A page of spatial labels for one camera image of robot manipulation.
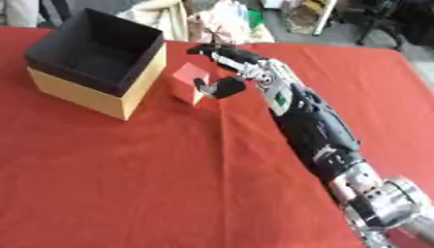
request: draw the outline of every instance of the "metal component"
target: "metal component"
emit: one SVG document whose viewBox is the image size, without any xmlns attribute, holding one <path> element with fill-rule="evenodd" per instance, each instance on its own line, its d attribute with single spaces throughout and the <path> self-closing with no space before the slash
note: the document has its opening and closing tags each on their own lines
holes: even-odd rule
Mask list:
<svg viewBox="0 0 434 248">
<path fill-rule="evenodd" d="M 358 162 L 330 181 L 328 186 L 337 199 L 346 203 L 357 195 L 364 195 L 379 188 L 382 184 L 383 180 L 369 164 Z"/>
<path fill-rule="evenodd" d="M 404 224 L 403 228 L 408 233 L 434 246 L 434 207 L 424 209 L 420 216 Z"/>
<path fill-rule="evenodd" d="M 312 159 L 315 162 L 318 162 L 318 160 L 321 159 L 322 157 L 328 156 L 335 151 L 336 149 L 331 148 L 329 145 L 326 145 L 325 147 L 321 148 Z"/>
<path fill-rule="evenodd" d="M 348 205 L 344 209 L 347 223 L 367 248 L 392 248 L 381 230 L 370 229 L 358 213 Z"/>
<path fill-rule="evenodd" d="M 412 181 L 404 177 L 387 180 L 377 190 L 381 194 L 366 195 L 374 212 L 388 228 L 394 228 L 419 214 L 429 202 L 427 196 Z"/>
</svg>

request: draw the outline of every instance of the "floor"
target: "floor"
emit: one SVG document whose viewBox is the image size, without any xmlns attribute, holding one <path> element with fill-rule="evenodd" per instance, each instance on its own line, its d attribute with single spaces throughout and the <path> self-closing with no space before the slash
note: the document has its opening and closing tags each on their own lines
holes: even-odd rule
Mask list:
<svg viewBox="0 0 434 248">
<path fill-rule="evenodd" d="M 67 0 L 73 10 L 77 12 L 83 8 L 93 8 L 108 13 L 118 13 L 129 9 L 135 3 L 142 0 Z M 248 4 L 249 8 L 260 9 L 260 0 L 240 0 Z M 265 11 L 264 22 L 277 42 L 298 42 L 312 44 L 330 44 L 334 46 L 354 46 L 354 40 L 359 35 L 359 28 L 352 24 L 335 23 L 325 29 L 319 37 L 311 35 L 299 35 L 287 32 L 280 12 Z M 381 31 L 373 32 L 367 40 L 370 47 L 391 47 L 393 41 Z M 403 55 L 413 65 L 420 77 L 427 85 L 434 89 L 434 49 L 430 47 L 413 46 L 406 43 L 403 48 Z"/>
</svg>

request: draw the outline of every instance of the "chair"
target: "chair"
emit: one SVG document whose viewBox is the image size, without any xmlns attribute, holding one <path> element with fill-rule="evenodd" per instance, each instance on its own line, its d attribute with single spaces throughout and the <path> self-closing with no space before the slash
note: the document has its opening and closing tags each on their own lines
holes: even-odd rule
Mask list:
<svg viewBox="0 0 434 248">
<path fill-rule="evenodd" d="M 356 41 L 364 46 L 365 39 L 374 29 L 380 29 L 389 34 L 396 42 L 394 49 L 401 50 L 404 40 L 401 35 L 399 23 L 391 17 L 401 4 L 400 0 L 365 0 L 364 16 L 368 19 L 360 38 Z"/>
<path fill-rule="evenodd" d="M 68 6 L 66 0 L 50 0 L 50 1 L 54 6 L 54 8 L 56 9 L 56 12 L 59 14 L 59 17 L 62 20 L 62 22 L 66 21 L 72 16 L 70 7 Z M 47 7 L 44 4 L 43 0 L 40 0 L 40 14 L 46 20 L 47 25 L 52 27 L 56 26 L 52 21 L 51 15 L 49 14 L 49 11 L 47 10 Z"/>
</svg>

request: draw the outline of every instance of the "red tablecloth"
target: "red tablecloth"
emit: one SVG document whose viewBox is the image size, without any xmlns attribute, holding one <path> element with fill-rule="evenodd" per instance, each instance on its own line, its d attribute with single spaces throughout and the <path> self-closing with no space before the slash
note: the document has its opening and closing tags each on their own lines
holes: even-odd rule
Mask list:
<svg viewBox="0 0 434 248">
<path fill-rule="evenodd" d="M 124 123 L 37 91 L 22 53 L 45 32 L 0 28 L 0 247 L 359 247 L 253 87 L 184 105 L 170 73 L 211 66 L 168 43 L 167 69 Z M 382 175 L 434 197 L 434 98 L 399 53 L 248 47 L 323 95 Z"/>
</svg>

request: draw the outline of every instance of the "white cloth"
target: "white cloth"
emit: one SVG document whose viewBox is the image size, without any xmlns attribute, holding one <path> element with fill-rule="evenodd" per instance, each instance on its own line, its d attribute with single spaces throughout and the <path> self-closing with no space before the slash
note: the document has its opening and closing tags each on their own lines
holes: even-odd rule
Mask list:
<svg viewBox="0 0 434 248">
<path fill-rule="evenodd" d="M 39 0 L 0 0 L 0 24 L 36 27 L 38 15 Z"/>
<path fill-rule="evenodd" d="M 118 16 L 158 28 L 166 40 L 188 41 L 187 14 L 181 0 L 148 0 Z"/>
<path fill-rule="evenodd" d="M 212 9 L 190 15 L 190 41 L 208 43 L 214 33 L 218 43 L 246 43 L 250 27 L 246 15 L 240 13 L 240 6 L 233 0 L 220 0 Z"/>
</svg>

